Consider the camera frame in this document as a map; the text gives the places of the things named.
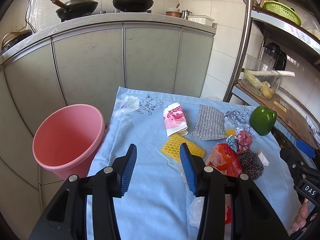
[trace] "green plastic basket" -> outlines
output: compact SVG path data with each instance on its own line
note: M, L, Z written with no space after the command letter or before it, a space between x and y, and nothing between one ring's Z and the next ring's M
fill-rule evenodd
M292 20L294 23L301 26L301 21L298 15L283 3L276 2L276 1L265 1L263 4L263 7L271 12L274 12L289 20Z

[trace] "pink and white package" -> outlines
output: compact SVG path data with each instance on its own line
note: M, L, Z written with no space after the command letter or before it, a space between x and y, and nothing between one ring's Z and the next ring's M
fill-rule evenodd
M185 136L188 134L187 121L184 117L184 113L181 109L180 103L176 102L169 105L163 111L163 120L165 128L167 129L168 137L174 133L178 133L181 136Z

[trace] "pink bucket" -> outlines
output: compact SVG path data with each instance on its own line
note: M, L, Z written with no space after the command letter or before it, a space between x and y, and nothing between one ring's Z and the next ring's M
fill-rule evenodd
M90 105L71 105L51 114L33 139L33 156L61 179L87 176L104 136L104 119Z

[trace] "yellow label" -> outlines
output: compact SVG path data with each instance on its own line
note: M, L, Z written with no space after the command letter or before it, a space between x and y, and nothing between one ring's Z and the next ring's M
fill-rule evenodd
M278 106L281 110L287 112L287 109L285 107L283 107L281 104L279 104L277 101L273 101L273 103Z

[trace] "blue tablecloth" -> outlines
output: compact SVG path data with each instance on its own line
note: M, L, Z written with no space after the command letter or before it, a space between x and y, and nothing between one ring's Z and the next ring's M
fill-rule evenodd
M185 138L205 150L204 160L213 146L226 141L200 141L190 136L199 104L222 111L228 118L225 118L226 128L240 127L252 134L251 149L262 150L270 162L255 183L289 229L301 205L293 190L287 164L279 156L280 148L275 138L271 133L261 137L249 125L255 107L119 87L107 134L88 175L95 175L111 165L115 158L125 155L131 143L137 146L137 161L129 190L121 199L114 198L121 239L196 239L198 229L190 226L188 219L194 196L183 182L178 163L159 151L168 140L163 110L174 102L181 104L187 120L189 134ZM88 197L88 240L93 239L91 203L92 198Z

